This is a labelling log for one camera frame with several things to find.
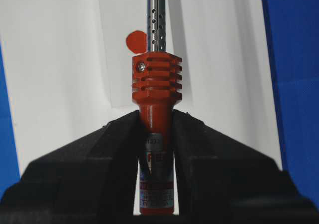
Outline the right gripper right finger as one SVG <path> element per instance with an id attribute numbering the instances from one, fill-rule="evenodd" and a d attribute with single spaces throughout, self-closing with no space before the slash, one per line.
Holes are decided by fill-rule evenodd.
<path id="1" fill-rule="evenodd" d="M 319 213 L 275 161 L 173 113 L 180 215 L 188 224 L 316 224 Z"/>

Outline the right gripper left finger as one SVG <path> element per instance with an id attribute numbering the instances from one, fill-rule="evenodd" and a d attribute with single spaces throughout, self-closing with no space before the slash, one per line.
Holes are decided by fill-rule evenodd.
<path id="1" fill-rule="evenodd" d="M 138 111 L 32 161 L 0 202 L 3 224 L 117 224 L 133 214 Z"/>

